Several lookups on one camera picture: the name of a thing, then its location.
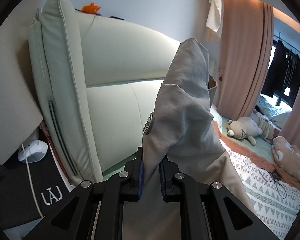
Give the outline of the black bag with logo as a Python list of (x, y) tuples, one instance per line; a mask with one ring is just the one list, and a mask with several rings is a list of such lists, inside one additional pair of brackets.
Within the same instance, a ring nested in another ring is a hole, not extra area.
[(0, 227), (9, 229), (46, 215), (69, 194), (51, 150), (35, 163), (22, 163), (16, 151), (0, 165)]

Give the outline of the pink curtain left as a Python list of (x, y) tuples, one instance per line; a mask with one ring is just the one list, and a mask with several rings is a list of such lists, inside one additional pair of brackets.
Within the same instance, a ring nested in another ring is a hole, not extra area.
[(272, 6), (224, 0), (217, 111), (237, 120), (253, 111), (264, 85), (274, 34)]

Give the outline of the orange star decoration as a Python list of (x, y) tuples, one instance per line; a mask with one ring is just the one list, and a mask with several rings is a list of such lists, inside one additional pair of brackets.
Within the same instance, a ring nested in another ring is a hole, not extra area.
[(90, 3), (89, 5), (85, 5), (82, 7), (82, 11), (87, 14), (97, 15), (98, 11), (101, 9), (100, 6), (96, 5), (94, 2)]

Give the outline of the dark hanging clothes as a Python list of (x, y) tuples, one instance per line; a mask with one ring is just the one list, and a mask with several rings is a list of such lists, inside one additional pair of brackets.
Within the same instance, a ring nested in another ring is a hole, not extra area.
[(293, 107), (299, 88), (300, 52), (286, 48), (283, 40), (274, 40), (261, 94), (274, 98), (274, 106), (286, 104)]

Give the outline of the patterned white duvet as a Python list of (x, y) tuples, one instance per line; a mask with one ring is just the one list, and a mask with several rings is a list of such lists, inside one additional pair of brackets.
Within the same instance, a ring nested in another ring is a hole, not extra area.
[[(230, 155), (257, 217), (279, 239), (285, 239), (300, 210), (300, 191), (296, 179), (273, 162), (223, 135), (216, 121), (212, 125)], [(273, 169), (282, 176), (280, 181), (273, 181), (270, 174)]]

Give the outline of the black small device on bed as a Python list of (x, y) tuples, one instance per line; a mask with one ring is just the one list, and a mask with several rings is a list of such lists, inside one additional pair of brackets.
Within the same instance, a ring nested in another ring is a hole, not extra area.
[(273, 181), (280, 181), (282, 179), (282, 176), (279, 174), (279, 172), (276, 169), (273, 169), (270, 174)]

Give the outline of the beige striped plush toy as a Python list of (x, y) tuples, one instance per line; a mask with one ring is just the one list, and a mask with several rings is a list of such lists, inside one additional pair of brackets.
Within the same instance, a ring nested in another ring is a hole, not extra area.
[(281, 129), (275, 126), (267, 116), (258, 112), (257, 110), (253, 110), (250, 117), (256, 122), (257, 126), (262, 130), (262, 137), (264, 139), (273, 140), (275, 137), (279, 135)]

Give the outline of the grey plush toy animal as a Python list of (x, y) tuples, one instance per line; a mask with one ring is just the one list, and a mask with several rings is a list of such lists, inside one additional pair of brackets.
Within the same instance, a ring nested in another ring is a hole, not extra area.
[(247, 116), (240, 117), (237, 121), (229, 120), (228, 124), (228, 136), (238, 140), (247, 139), (253, 146), (256, 145), (255, 137), (262, 134), (262, 129)]

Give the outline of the beige large garment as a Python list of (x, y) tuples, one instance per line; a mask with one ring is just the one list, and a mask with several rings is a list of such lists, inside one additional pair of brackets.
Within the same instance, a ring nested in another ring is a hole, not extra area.
[(155, 101), (153, 126), (142, 139), (142, 196), (125, 204), (123, 239), (181, 238), (179, 204), (161, 195), (158, 165), (164, 157), (198, 182), (222, 183), (253, 208), (212, 125), (208, 62), (208, 51), (194, 38), (180, 44)]

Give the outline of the peach cartoon pillow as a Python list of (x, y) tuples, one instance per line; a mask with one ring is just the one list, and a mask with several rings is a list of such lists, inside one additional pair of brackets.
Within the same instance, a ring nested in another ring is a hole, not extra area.
[(300, 182), (300, 150), (291, 145), (284, 137), (273, 139), (271, 147), (273, 158), (277, 166)]

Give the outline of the white round lamp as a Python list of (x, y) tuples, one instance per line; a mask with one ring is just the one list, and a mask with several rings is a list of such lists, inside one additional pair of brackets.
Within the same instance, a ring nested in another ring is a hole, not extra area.
[(24, 146), (21, 146), (18, 152), (18, 160), (22, 163), (41, 161), (45, 157), (47, 150), (47, 143), (39, 139), (28, 140), (24, 143)]

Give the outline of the cream upholstered headboard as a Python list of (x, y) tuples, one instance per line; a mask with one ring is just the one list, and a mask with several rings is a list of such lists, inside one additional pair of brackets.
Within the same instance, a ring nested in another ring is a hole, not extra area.
[(47, 0), (29, 30), (39, 104), (75, 184), (103, 179), (154, 123), (155, 101), (182, 42), (147, 27)]

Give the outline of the white hanging cloth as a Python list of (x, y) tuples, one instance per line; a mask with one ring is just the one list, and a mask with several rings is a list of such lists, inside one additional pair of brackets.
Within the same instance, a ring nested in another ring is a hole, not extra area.
[(224, 0), (209, 0), (210, 9), (205, 27), (206, 41), (217, 42), (221, 39), (224, 18)]

